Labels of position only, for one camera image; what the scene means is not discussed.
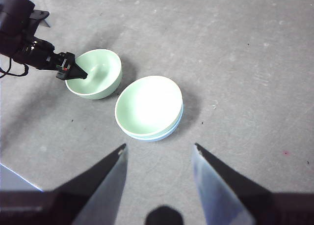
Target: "robotic arm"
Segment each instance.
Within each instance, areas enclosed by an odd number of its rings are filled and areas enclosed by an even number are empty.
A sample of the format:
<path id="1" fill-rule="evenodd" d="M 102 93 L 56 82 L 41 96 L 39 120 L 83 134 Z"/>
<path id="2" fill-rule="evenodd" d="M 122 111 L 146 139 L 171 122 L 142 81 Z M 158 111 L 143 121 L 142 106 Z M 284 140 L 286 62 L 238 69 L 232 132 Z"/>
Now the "robotic arm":
<path id="1" fill-rule="evenodd" d="M 57 70 L 61 80 L 85 79 L 87 73 L 75 63 L 74 54 L 55 54 L 50 42 L 34 37 L 38 25 L 49 16 L 34 7 L 30 0 L 0 0 L 0 53 L 26 68 Z"/>

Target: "bowl rim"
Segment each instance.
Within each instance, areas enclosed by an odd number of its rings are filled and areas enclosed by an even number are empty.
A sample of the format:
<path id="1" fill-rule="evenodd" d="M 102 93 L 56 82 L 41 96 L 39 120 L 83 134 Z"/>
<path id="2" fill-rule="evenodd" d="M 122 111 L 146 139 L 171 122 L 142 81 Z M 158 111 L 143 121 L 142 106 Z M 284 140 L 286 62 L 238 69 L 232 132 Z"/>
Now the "bowl rim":
<path id="1" fill-rule="evenodd" d="M 118 59 L 119 59 L 119 68 L 120 68 L 120 71 L 119 71 L 117 77 L 115 78 L 115 80 L 114 80 L 112 83 L 110 83 L 108 86 L 106 86 L 103 90 L 95 91 L 95 92 L 92 92 L 92 93 L 79 93 L 79 92 L 76 92 L 76 91 L 72 90 L 72 89 L 69 87 L 69 85 L 68 85 L 68 80 L 66 80 L 66 81 L 65 81 L 65 84 L 66 84 L 67 88 L 68 88 L 72 93 L 74 93 L 74 94 L 76 94 L 76 95 L 79 95 L 79 96 L 92 96 L 92 95 L 99 94 L 99 93 L 101 93 L 101 92 L 103 92 L 103 91 L 106 91 L 108 88 L 110 88 L 110 87 L 117 81 L 117 79 L 119 78 L 119 76 L 120 76 L 120 74 L 121 74 L 121 71 L 122 71 L 122 63 L 121 63 L 120 57 L 119 57 L 115 52 L 113 52 L 113 51 L 111 51 L 111 50 L 108 50 L 108 49 L 94 49 L 94 50 L 90 50 L 90 51 L 87 51 L 87 52 L 81 54 L 79 57 L 81 57 L 81 56 L 83 56 L 83 55 L 86 55 L 86 54 L 88 54 L 88 53 L 90 53 L 90 52 L 94 52 L 94 51 L 106 51 L 106 52 L 110 52 L 110 53 L 113 53 L 114 55 L 116 55 L 116 56 L 118 57 Z"/>
<path id="2" fill-rule="evenodd" d="M 141 138 L 141 137 L 137 137 L 137 136 L 133 136 L 133 135 L 132 136 L 128 135 L 128 136 L 131 137 L 131 138 L 134 138 L 136 140 L 146 141 L 146 142 L 163 140 L 163 139 L 167 138 L 168 136 L 170 136 L 177 129 L 178 125 L 181 122 L 181 119 L 182 119 L 182 116 L 183 116 L 183 112 L 184 112 L 184 104 L 182 103 L 182 110 L 180 111 L 180 116 L 179 116 L 178 120 L 173 124 L 173 126 L 171 126 L 171 128 L 168 131 L 160 134 L 159 136 L 154 136 L 154 137 L 151 137 L 151 138 Z"/>
<path id="3" fill-rule="evenodd" d="M 159 132 L 163 131 L 165 128 L 168 128 L 169 126 L 171 126 L 171 125 L 173 124 L 173 122 L 178 118 L 178 116 L 179 116 L 179 114 L 180 114 L 180 112 L 181 112 L 182 105 L 180 106 L 180 108 L 178 109 L 178 112 L 177 112 L 176 116 L 173 118 L 173 120 L 171 121 L 171 123 L 170 123 L 168 126 L 166 126 L 166 127 L 164 127 L 164 128 L 161 128 L 161 129 L 158 129 L 158 130 L 156 130 L 156 131 L 154 131 L 154 132 L 151 132 L 151 133 L 145 133 L 145 134 L 133 133 L 133 132 L 128 131 L 127 129 L 125 129 L 125 128 L 121 125 L 120 121 L 118 120 L 118 116 L 117 116 L 117 106 L 118 106 L 118 104 L 119 104 L 119 102 L 120 102 L 121 97 L 123 96 L 123 94 L 124 94 L 124 92 L 125 92 L 126 90 L 128 90 L 131 86 L 134 85 L 134 83 L 137 83 L 137 82 L 141 81 L 142 79 L 146 79 L 146 78 L 148 78 L 148 77 L 162 77 L 162 78 L 165 78 L 165 79 L 168 79 L 169 81 L 171 81 L 175 86 L 178 87 L 178 89 L 179 89 L 179 91 L 180 91 L 181 101 L 182 101 L 182 104 L 183 104 L 183 97 L 182 97 L 182 92 L 181 92 L 180 87 L 179 87 L 172 79 L 170 79 L 170 78 L 168 78 L 168 77 L 160 76 L 160 75 L 149 75 L 149 76 L 145 76 L 145 77 L 143 77 L 143 78 L 140 78 L 140 79 L 134 81 L 133 83 L 131 83 L 130 85 L 128 85 L 128 86 L 121 92 L 121 94 L 119 95 L 118 100 L 117 100 L 117 102 L 116 102 L 116 105 L 115 105 L 115 107 L 114 107 L 114 117 L 115 117 L 115 119 L 116 119 L 116 122 L 117 122 L 117 124 L 119 125 L 119 127 L 123 130 L 123 132 L 126 133 L 126 134 L 129 133 L 129 134 L 131 134 L 131 135 L 133 135 L 133 136 L 137 136 L 137 137 L 149 137 L 150 135 L 158 134 Z"/>

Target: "stacked bowls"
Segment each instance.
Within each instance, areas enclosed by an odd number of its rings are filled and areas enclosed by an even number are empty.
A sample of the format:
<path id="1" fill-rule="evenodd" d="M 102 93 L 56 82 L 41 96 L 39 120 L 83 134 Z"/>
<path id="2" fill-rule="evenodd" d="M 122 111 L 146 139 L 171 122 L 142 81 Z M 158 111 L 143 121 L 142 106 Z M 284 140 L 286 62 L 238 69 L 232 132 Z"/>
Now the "stacked bowls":
<path id="1" fill-rule="evenodd" d="M 159 141 L 172 134 L 183 115 L 178 85 L 163 76 L 147 76 L 130 84 L 119 96 L 115 118 L 130 137 Z"/>

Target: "cable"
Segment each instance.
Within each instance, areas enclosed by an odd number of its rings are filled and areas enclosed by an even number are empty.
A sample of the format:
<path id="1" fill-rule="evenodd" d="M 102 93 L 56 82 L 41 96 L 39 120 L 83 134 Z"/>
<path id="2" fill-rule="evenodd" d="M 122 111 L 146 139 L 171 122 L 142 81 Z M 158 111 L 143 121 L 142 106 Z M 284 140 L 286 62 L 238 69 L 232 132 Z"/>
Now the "cable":
<path id="1" fill-rule="evenodd" d="M 1 69 L 1 67 L 0 67 L 0 72 L 4 73 L 0 76 L 0 79 L 2 79 L 5 75 L 7 75 L 9 73 L 9 71 L 11 70 L 11 66 L 12 66 L 12 59 L 10 58 L 9 68 L 6 72 L 3 69 Z"/>
<path id="2" fill-rule="evenodd" d="M 11 67 L 12 67 L 12 58 L 10 58 L 10 62 L 9 62 L 9 68 L 7 71 L 4 71 L 1 67 L 0 67 L 0 72 L 3 73 L 1 76 L 0 76 L 0 79 L 3 78 L 5 75 L 10 75 L 10 76 L 15 76 L 15 77 L 22 77 L 22 76 L 25 76 L 28 74 L 28 70 L 29 70 L 29 67 L 27 64 L 23 64 L 24 65 L 24 73 L 22 74 L 11 74 L 9 73 L 9 71 L 11 70 Z"/>

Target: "dark object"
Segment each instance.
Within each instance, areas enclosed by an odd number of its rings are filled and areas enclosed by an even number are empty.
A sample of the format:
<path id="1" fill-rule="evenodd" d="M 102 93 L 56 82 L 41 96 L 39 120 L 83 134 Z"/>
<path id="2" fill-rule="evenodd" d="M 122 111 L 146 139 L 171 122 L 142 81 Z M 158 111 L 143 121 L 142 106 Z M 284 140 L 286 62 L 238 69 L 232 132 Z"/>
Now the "dark object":
<path id="1" fill-rule="evenodd" d="M 28 66 L 37 69 L 57 70 L 57 78 L 85 79 L 87 73 L 75 63 L 72 53 L 55 54 L 54 46 L 45 40 L 34 37 L 37 27 L 49 16 L 49 12 L 33 10 L 35 4 L 30 0 L 0 0 L 0 53 L 24 64 L 21 75 L 0 70 L 4 75 L 24 76 Z"/>
<path id="2" fill-rule="evenodd" d="M 0 192 L 0 224 L 71 224 L 93 194 L 102 186 L 125 150 L 126 145 L 123 144 L 92 168 L 53 191 Z M 123 182 L 125 176 L 119 175 Z M 115 202 L 114 205 L 116 211 L 113 213 L 116 213 L 117 203 Z"/>
<path id="3" fill-rule="evenodd" d="M 178 211 L 161 206 L 149 213 L 145 225 L 183 225 L 183 218 Z"/>
<path id="4" fill-rule="evenodd" d="M 204 159 L 234 191 L 259 225 L 314 224 L 314 194 L 272 193 L 236 172 L 199 144 Z"/>

